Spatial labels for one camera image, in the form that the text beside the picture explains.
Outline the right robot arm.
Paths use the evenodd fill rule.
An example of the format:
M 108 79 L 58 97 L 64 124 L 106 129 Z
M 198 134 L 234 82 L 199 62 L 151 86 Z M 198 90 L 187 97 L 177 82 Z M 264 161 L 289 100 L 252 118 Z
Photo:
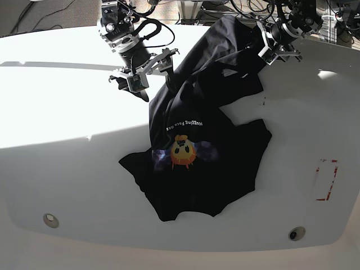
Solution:
M 165 84 L 175 90 L 173 82 L 173 59 L 177 49 L 169 49 L 167 44 L 146 46 L 148 41 L 161 32 L 165 24 L 149 18 L 158 1 L 148 1 L 150 9 L 139 13 L 126 1 L 102 1 L 101 18 L 97 22 L 101 38 L 124 61 L 124 66 L 115 69 L 109 81 L 116 81 L 118 89 L 127 91 L 149 102 L 146 89 L 147 76 L 155 71 L 165 74 Z

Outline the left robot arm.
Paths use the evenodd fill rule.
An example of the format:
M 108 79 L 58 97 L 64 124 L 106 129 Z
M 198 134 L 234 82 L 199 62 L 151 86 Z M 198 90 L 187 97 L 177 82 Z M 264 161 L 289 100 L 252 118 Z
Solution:
M 264 44 L 258 56 L 268 65 L 276 60 L 285 62 L 290 57 L 301 61 L 300 51 L 293 47 L 293 42 L 317 34 L 323 24 L 316 1 L 271 1 L 268 17 L 270 21 L 265 18 L 256 21 Z

